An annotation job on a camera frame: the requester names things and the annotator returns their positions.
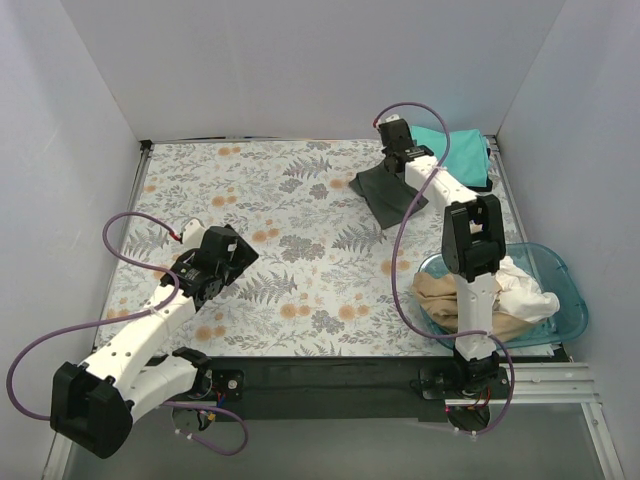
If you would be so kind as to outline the dark grey t shirt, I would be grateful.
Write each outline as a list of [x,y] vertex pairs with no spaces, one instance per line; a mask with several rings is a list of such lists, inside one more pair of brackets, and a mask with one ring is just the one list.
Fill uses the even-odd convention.
[[362,197],[382,230],[399,225],[417,190],[381,162],[361,171],[349,182],[349,187]]

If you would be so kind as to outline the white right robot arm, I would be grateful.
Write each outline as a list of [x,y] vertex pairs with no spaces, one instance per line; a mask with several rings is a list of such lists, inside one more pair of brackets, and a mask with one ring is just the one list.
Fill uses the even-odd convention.
[[499,355],[492,334],[493,287],[506,254],[501,204],[480,196],[452,176],[426,147],[417,146],[407,122],[393,115],[376,124],[386,170],[401,174],[442,214],[441,257],[456,286],[457,332],[453,358],[427,367],[418,384],[429,398],[459,393],[475,397],[499,376]]

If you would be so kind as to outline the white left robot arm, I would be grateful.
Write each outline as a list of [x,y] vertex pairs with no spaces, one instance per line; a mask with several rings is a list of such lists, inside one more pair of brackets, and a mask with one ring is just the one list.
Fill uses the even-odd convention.
[[139,319],[80,364],[54,374],[50,425],[101,459],[112,456],[133,425],[178,396],[212,397],[220,375],[209,357],[181,347],[159,364],[159,347],[259,257],[231,226],[193,220],[182,232],[185,252],[164,273]]

